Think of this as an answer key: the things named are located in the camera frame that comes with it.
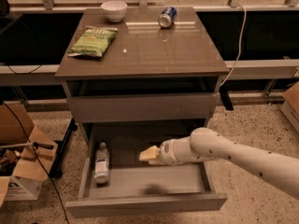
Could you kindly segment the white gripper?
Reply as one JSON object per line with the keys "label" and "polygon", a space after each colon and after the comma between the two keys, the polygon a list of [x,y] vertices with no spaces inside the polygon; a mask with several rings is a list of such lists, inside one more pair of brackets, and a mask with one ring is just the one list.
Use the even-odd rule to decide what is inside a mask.
{"label": "white gripper", "polygon": [[148,161],[150,165],[180,165],[186,162],[187,139],[170,139],[162,142],[160,148],[152,146],[139,154],[141,161]]}

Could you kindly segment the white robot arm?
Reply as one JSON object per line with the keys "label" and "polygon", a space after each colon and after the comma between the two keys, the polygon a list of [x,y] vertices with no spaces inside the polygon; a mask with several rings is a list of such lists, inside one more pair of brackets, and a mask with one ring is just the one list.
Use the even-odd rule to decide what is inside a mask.
{"label": "white robot arm", "polygon": [[299,198],[298,159],[238,144],[208,128],[195,129],[188,137],[163,141],[159,147],[149,147],[139,154],[139,159],[150,165],[181,165],[214,158],[230,161],[293,198]]}

